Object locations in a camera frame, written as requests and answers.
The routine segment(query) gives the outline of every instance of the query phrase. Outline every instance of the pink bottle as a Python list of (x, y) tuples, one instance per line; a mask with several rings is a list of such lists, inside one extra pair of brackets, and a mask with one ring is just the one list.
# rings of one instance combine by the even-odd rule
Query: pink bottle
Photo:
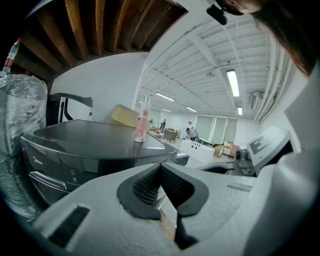
[(136, 142), (144, 142), (146, 140), (146, 132), (147, 128), (149, 127), (149, 115), (150, 110), (150, 97), (145, 96), (144, 101), (141, 104), (138, 125), (135, 129), (134, 140)]

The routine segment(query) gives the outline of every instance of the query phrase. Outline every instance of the plastic-wrapped object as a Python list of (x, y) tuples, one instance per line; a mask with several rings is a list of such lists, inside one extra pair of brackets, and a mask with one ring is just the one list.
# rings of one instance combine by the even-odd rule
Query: plastic-wrapped object
[(47, 208), (30, 180), (22, 154), (0, 152), (0, 192), (7, 205), (27, 220), (34, 220)]
[(0, 79), (0, 151), (21, 153), (20, 136), (46, 127), (47, 86), (34, 76), (8, 74)]

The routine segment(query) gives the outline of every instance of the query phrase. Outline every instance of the brown hair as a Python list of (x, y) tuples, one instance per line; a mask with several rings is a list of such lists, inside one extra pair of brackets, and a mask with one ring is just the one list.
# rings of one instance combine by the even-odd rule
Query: brown hair
[(318, 44), (315, 36), (311, 35), (309, 17), (305, 19), (303, 10), (294, 10), (295, 7), (301, 8), (295, 5), (288, 0), (271, 0), (260, 11), (252, 13), (252, 16), (273, 33), (297, 68), (309, 76), (318, 57), (315, 50)]

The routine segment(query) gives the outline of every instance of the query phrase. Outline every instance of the wooden ceiling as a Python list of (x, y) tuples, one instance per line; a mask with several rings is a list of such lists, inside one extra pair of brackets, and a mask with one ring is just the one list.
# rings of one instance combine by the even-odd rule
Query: wooden ceiling
[(185, 12), (167, 0), (52, 1), (25, 21), (11, 71), (52, 82), (97, 58), (148, 52)]

